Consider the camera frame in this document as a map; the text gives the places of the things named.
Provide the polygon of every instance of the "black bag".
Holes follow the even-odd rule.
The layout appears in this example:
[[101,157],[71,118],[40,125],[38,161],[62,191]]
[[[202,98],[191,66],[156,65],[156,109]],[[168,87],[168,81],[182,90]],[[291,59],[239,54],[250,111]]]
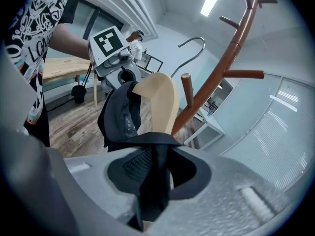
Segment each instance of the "black bag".
[[86,85],[86,83],[88,81],[88,78],[89,78],[89,75],[91,73],[91,70],[92,70],[92,64],[90,63],[88,72],[85,75],[85,78],[84,78],[84,80],[82,82],[82,85],[74,86],[72,88],[72,90],[71,90],[71,94],[70,95],[74,97],[74,102],[77,103],[77,104],[81,104],[81,103],[84,102],[84,96],[87,93],[85,85]]

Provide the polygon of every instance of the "person in white shirt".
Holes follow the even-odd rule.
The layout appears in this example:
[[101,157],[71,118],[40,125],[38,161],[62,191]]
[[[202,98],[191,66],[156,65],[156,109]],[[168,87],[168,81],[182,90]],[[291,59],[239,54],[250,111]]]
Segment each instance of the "person in white shirt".
[[137,63],[142,59],[142,45],[144,33],[141,30],[134,31],[126,40],[129,42],[129,51],[133,57],[133,61]]

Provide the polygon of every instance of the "table leg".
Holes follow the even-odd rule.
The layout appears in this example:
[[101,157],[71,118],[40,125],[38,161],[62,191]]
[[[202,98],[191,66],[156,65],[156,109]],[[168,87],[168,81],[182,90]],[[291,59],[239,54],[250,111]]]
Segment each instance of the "table leg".
[[94,104],[95,104],[95,108],[97,108],[96,84],[97,84],[97,75],[94,74]]
[[193,133],[186,141],[184,141],[184,145],[187,145],[190,141],[192,141],[197,135],[199,135],[206,127],[207,123],[204,122],[203,125],[195,132]]
[[218,133],[218,135],[213,138],[212,140],[210,140],[209,142],[207,142],[204,146],[202,146],[199,150],[203,150],[206,147],[210,146],[212,143],[214,143],[217,139],[219,139],[223,134]]

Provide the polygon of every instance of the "black and white t-shirt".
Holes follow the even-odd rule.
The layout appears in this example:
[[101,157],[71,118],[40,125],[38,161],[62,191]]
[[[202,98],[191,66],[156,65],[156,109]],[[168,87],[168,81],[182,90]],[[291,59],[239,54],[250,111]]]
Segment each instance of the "black and white t-shirt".
[[9,57],[37,92],[27,122],[36,124],[43,109],[43,70],[50,39],[58,23],[72,23],[79,0],[26,0],[8,29]]

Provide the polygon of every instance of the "metal pipe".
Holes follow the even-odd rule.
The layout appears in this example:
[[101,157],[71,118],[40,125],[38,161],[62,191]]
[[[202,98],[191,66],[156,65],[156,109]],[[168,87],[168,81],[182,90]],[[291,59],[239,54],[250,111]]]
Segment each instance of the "metal pipe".
[[171,78],[174,77],[175,73],[177,73],[179,69],[181,69],[184,65],[187,65],[189,62],[191,62],[191,61],[193,61],[195,58],[197,58],[197,57],[203,52],[203,50],[205,49],[205,47],[206,47],[206,41],[205,41],[204,38],[202,38],[202,37],[193,37],[193,38],[187,40],[185,43],[183,43],[183,44],[181,44],[181,45],[178,45],[178,47],[181,48],[182,46],[186,45],[188,42],[191,42],[191,41],[193,41],[193,40],[195,40],[195,39],[200,39],[200,40],[203,42],[203,47],[202,47],[201,51],[200,51],[196,56],[192,57],[191,59],[187,60],[185,63],[183,63],[183,64],[181,64],[179,67],[177,67],[176,70],[175,70],[175,71],[173,72],[173,74],[171,75]]

